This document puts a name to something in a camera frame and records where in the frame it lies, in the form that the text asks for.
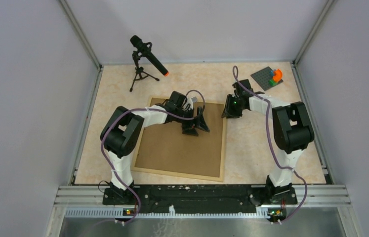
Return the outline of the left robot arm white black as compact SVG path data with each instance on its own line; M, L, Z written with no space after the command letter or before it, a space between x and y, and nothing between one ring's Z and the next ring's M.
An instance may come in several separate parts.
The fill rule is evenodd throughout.
M142 129L177 122L185 135L197 136L198 130L210 131L204 119L206 102L203 100L202 105L196 106L196 101L196 97L173 91L164 102L149 107L115 109L100 134L100 149L111 167L110 190L121 204L133 198L131 159Z

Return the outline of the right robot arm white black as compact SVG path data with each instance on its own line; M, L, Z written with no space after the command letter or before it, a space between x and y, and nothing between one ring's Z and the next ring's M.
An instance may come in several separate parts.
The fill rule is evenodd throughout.
M303 102L284 102L262 92L254 92L249 80L237 81L234 93L226 97L222 117L237 119L243 110L263 114L266 123L266 137L276 168L266 179L264 196L270 203L278 203L292 186L292 175L299 157L315 134Z

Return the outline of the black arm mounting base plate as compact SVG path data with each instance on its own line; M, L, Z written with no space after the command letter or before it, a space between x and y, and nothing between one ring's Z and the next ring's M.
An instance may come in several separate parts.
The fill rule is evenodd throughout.
M255 213L262 205L296 205L294 188L273 193L265 185L133 185L131 190L104 190L104 205L129 205L142 214Z

